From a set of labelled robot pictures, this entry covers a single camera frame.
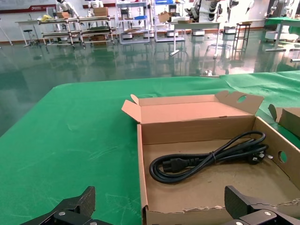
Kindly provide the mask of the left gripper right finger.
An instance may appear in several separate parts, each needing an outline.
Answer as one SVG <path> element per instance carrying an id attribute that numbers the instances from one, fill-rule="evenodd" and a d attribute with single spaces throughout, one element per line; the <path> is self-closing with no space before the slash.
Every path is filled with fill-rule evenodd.
<path id="1" fill-rule="evenodd" d="M 296 218 L 279 212 L 262 199 L 243 195 L 233 186 L 225 187 L 225 209 L 232 217 L 227 225 L 298 225 Z"/>

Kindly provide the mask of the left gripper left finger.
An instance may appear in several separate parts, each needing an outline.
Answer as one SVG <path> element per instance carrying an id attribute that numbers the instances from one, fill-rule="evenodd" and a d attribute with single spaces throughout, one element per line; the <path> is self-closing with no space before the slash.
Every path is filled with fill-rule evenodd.
<path id="1" fill-rule="evenodd" d="M 62 200 L 53 210 L 25 222 L 25 225 L 104 225 L 93 219 L 96 205 L 96 189 L 88 186 L 81 195 Z"/>

